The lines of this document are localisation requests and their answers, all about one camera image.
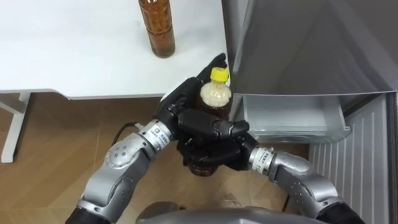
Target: silver robot arm segment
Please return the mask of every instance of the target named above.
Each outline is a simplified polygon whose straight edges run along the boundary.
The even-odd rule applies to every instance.
[[[169,129],[153,120],[138,133],[113,145],[101,168],[89,179],[77,207],[116,223],[131,201],[138,181],[170,138]]]
[[[316,218],[330,205],[343,202],[330,180],[317,174],[301,157],[257,147],[250,155],[249,166],[287,192],[306,217]]]

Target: bottle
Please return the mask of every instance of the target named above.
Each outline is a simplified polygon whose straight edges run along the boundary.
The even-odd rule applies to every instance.
[[[206,83],[200,90],[197,98],[196,109],[219,117],[219,119],[229,119],[229,112],[232,105],[232,92],[226,85],[228,81],[228,71],[226,68],[213,68],[210,75],[211,82]],[[196,139],[196,145],[206,144],[204,139]],[[218,167],[204,167],[198,164],[189,164],[188,168],[192,174],[200,177],[213,175]]]
[[[167,58],[175,51],[169,0],[139,0],[150,46],[156,56]]]
[[[211,70],[211,81],[202,86],[200,96],[197,98],[197,110],[217,116],[219,119],[229,119],[232,92],[226,85],[228,76],[226,68],[215,67]]]

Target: refrigerator drawer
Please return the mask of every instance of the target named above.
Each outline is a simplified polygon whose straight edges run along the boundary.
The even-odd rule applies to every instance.
[[[336,142],[350,134],[337,96],[244,95],[234,117],[259,142]]]

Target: bottle lid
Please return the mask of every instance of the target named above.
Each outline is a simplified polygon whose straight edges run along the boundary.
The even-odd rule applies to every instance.
[[[211,70],[210,79],[217,82],[227,82],[228,81],[228,70],[226,68],[214,67]]]

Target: brown liquid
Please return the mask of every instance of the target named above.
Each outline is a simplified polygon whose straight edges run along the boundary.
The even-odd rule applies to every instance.
[[[218,117],[219,119],[223,120],[229,120],[229,113],[231,112],[231,107],[232,107],[232,97],[229,99],[228,103],[222,107],[209,106],[205,102],[203,102],[203,99],[200,96],[197,98],[196,102],[197,110],[206,112],[208,114],[212,114]]]
[[[212,114],[214,116],[219,117],[219,119],[225,119],[225,120],[229,120],[229,112],[231,111],[231,106],[232,106],[232,97],[229,99],[228,103],[222,107],[209,106],[205,102],[203,102],[203,100],[200,96],[197,98],[197,102],[196,102],[197,110]],[[213,175],[218,169],[217,166],[204,167],[204,166],[198,166],[195,164],[189,164],[188,168],[190,169],[192,174],[195,174],[200,177],[209,177],[209,176]]]
[[[139,0],[150,46],[156,56],[166,58],[175,51],[169,0]]]

